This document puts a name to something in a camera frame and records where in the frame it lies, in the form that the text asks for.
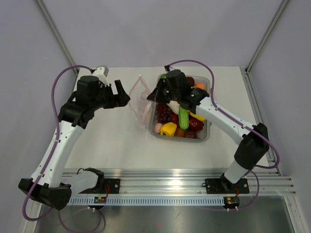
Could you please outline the clear pink zip top bag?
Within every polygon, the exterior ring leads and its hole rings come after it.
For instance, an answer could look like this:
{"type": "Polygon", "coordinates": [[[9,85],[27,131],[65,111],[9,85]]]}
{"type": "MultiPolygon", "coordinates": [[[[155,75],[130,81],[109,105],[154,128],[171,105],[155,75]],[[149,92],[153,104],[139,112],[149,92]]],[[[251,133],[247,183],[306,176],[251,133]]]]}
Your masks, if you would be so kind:
{"type": "Polygon", "coordinates": [[[149,129],[149,123],[152,113],[152,102],[147,100],[147,97],[151,93],[147,83],[139,74],[137,81],[132,86],[129,96],[129,107],[136,119],[136,124],[142,130],[149,129]]]}

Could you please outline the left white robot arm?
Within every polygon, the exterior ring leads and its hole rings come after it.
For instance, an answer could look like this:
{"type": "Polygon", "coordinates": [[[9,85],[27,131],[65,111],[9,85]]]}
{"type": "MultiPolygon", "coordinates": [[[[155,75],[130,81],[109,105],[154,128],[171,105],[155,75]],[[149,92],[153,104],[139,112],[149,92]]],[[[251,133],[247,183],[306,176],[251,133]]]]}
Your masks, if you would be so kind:
{"type": "Polygon", "coordinates": [[[104,173],[95,168],[86,168],[68,183],[61,182],[63,170],[78,138],[99,109],[125,107],[130,97],[121,81],[114,81],[117,93],[111,84],[104,84],[94,75],[81,77],[76,91],[61,107],[56,118],[56,133],[36,171],[28,179],[20,180],[18,187],[30,199],[62,210],[73,193],[90,190],[92,193],[108,193],[109,185],[104,173]]]}

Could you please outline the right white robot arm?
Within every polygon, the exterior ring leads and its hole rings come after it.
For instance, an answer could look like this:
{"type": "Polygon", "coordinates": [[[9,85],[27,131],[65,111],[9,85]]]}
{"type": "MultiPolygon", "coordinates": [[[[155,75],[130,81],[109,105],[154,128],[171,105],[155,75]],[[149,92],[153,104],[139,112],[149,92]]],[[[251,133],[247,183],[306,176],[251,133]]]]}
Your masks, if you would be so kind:
{"type": "Polygon", "coordinates": [[[186,75],[179,69],[172,70],[166,73],[164,78],[158,79],[147,100],[162,104],[176,101],[183,109],[210,121],[238,145],[233,162],[219,178],[218,186],[223,193],[236,189],[240,179],[251,171],[269,150],[268,131],[264,124],[253,125],[231,116],[229,111],[213,103],[211,94],[207,91],[192,87],[186,75]]]}

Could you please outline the green bitter gourd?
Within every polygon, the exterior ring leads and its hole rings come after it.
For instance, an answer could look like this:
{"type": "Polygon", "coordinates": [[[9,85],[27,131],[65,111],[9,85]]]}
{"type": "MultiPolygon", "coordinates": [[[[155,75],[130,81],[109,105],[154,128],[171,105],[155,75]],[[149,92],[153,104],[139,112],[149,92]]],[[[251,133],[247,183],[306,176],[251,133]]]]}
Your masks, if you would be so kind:
{"type": "Polygon", "coordinates": [[[179,107],[178,119],[180,128],[186,130],[189,127],[189,114],[187,110],[179,107]]]}

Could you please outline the dark red grape bunch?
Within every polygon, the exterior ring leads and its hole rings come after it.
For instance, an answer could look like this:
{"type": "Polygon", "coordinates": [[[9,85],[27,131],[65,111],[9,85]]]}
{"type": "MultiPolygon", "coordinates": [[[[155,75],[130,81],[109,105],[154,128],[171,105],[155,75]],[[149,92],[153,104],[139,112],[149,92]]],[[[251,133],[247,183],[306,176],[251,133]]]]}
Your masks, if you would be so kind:
{"type": "Polygon", "coordinates": [[[158,123],[168,123],[171,121],[173,112],[167,104],[158,103],[155,108],[156,120],[158,123]]]}

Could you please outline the yellow bell pepper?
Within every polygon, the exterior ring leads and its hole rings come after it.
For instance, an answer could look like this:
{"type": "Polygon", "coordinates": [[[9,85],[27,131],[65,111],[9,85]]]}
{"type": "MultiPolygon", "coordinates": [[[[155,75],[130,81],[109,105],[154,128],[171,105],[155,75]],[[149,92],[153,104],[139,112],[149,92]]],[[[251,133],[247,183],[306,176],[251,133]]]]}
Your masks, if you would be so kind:
{"type": "Polygon", "coordinates": [[[160,128],[160,134],[166,136],[174,136],[176,129],[177,125],[175,123],[168,122],[162,125],[162,127],[160,128]]]}

